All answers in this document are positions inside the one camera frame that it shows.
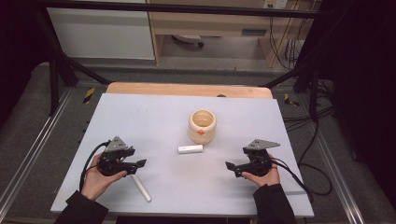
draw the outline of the wooden cup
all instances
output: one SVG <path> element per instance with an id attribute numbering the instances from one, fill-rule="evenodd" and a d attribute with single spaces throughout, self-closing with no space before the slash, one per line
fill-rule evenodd
<path id="1" fill-rule="evenodd" d="M 205 145 L 215 137 L 217 120 L 208 110 L 197 110 L 190 115 L 189 137 L 199 145 Z"/>

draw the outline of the hand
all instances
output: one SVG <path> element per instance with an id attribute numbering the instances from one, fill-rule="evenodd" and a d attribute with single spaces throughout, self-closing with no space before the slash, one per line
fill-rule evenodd
<path id="1" fill-rule="evenodd" d="M 96 167 L 101 155 L 102 153 L 93 157 L 90 166 L 92 168 L 87 171 L 84 186 L 81 191 L 82 195 L 92 201 L 99 198 L 112 183 L 127 175 L 126 171 L 121 171 L 112 176 L 102 175 Z"/>
<path id="2" fill-rule="evenodd" d="M 259 187 L 264 185 L 271 186 L 275 184 L 280 184 L 280 177 L 279 177 L 279 172 L 277 171 L 276 164 L 272 164 L 272 168 L 270 172 L 264 176 L 256 176 L 248 172 L 242 172 L 242 176 L 245 179 L 252 181 Z"/>

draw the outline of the white table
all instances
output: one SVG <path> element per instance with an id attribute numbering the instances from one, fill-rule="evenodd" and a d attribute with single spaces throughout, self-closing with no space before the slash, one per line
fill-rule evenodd
<path id="1" fill-rule="evenodd" d="M 178 154 L 177 147 L 193 145 L 187 134 L 188 118 L 202 108 L 217 116 L 216 137 L 204 146 L 203 153 Z M 92 150 L 116 135 L 136 149 L 126 161 L 148 160 L 136 174 L 152 201 L 145 200 L 132 178 L 123 178 L 97 200 L 115 214 L 254 217 L 252 193 L 257 187 L 244 178 L 236 178 L 225 162 L 247 163 L 242 147 L 255 138 L 280 143 L 280 147 L 268 151 L 301 178 L 276 100 L 106 93 L 52 212 L 61 212 L 66 207 L 65 200 L 78 189 L 79 175 Z M 312 217 L 312 206 L 304 191 L 289 173 L 281 168 L 279 172 L 295 216 Z"/>

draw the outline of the cabinet door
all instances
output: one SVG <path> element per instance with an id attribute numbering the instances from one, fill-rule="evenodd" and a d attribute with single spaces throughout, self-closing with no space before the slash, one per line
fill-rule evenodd
<path id="1" fill-rule="evenodd" d="M 64 52 L 71 57 L 154 59 L 147 12 L 49 8 L 49 15 Z"/>

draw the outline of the robotic hand controller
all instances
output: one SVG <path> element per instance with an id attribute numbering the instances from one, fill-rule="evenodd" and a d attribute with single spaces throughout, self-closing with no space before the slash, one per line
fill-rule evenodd
<path id="1" fill-rule="evenodd" d="M 138 168 L 144 167 L 146 160 L 137 162 L 123 162 L 125 158 L 134 155 L 135 149 L 127 147 L 119 138 L 114 139 L 106 146 L 105 151 L 97 164 L 102 175 L 114 175 L 120 171 L 126 171 L 127 175 L 134 175 Z"/>
<path id="2" fill-rule="evenodd" d="M 230 162 L 225 162 L 227 169 L 235 172 L 236 177 L 242 176 L 242 172 L 248 172 L 257 176 L 264 176 L 270 172 L 272 161 L 268 155 L 268 147 L 279 147 L 279 143 L 268 142 L 260 139 L 255 139 L 247 147 L 243 147 L 244 153 L 250 159 L 249 163 L 235 165 Z"/>

